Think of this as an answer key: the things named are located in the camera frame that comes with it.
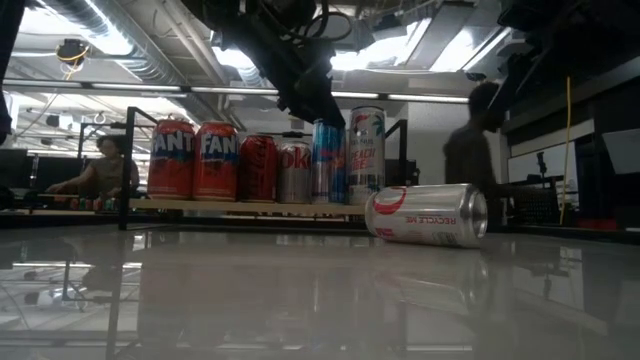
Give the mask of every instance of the woman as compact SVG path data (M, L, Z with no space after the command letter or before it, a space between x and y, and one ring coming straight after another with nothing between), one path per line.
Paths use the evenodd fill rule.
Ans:
M47 192L61 192L69 186L91 186L100 193L100 196L112 198L120 193L122 184L122 157L125 144L122 135L105 135L97 140L98 149L104 155L103 158L92 160L84 172L73 179L51 185ZM135 162L131 162L131 189L135 190L140 185L140 175Z

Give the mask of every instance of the wooden shelf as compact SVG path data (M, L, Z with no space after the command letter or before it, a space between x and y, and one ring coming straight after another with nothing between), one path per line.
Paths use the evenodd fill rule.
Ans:
M243 203L223 201L131 199L129 207L137 209L211 210L259 213L364 215L364 205L311 205L278 203Z

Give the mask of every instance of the white can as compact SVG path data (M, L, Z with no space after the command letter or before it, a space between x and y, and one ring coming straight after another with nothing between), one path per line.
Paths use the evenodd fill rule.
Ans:
M351 110L349 204L363 205L385 185L385 119L385 112L379 107L361 106Z
M487 203L469 184L393 186L371 195L365 220L385 240L477 248L487 230Z

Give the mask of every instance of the glossy table surface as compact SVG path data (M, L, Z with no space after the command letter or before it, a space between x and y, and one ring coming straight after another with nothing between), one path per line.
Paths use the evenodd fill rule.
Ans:
M0 359L640 359L640 247L485 245L0 231Z

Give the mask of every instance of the man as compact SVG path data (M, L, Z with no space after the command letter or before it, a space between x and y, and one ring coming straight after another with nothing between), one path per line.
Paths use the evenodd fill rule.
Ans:
M504 123L504 114L487 111L498 87L486 82L473 89L469 95L469 122L451 134L443 149L445 182L473 184L489 201L508 195L508 189L496 183L489 143L483 135L484 131L495 133Z

